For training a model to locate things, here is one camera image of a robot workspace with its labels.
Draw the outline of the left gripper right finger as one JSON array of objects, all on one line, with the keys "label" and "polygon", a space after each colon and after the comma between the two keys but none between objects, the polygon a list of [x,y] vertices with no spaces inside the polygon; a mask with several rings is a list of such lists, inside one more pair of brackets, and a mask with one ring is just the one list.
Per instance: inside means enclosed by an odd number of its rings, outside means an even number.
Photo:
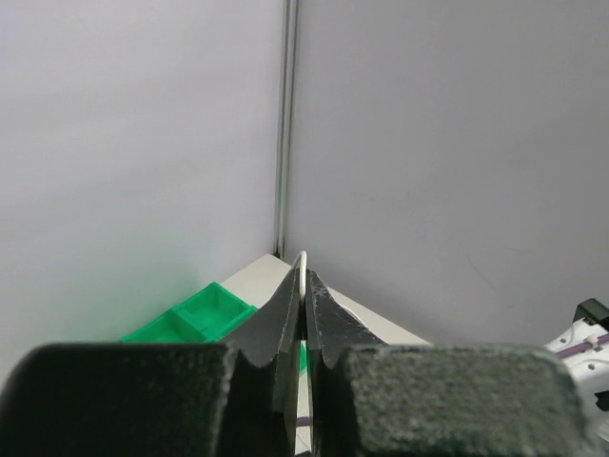
[{"label": "left gripper right finger", "polygon": [[389,345],[315,272],[305,320],[316,456],[589,456],[593,429],[542,348]]}]

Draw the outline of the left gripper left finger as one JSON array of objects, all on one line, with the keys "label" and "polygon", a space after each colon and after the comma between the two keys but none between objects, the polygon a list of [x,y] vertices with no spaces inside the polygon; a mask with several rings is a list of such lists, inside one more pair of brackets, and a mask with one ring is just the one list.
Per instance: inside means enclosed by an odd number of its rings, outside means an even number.
[{"label": "left gripper left finger", "polygon": [[302,272],[203,344],[49,344],[1,393],[5,456],[290,456]]}]

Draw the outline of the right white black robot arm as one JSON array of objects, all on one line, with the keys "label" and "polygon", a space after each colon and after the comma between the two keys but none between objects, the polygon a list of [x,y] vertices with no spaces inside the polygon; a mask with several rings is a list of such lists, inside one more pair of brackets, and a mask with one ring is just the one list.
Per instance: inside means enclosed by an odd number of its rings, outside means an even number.
[{"label": "right white black robot arm", "polygon": [[544,346],[567,366],[588,414],[608,418],[608,307],[595,298],[576,306],[570,327]]}]

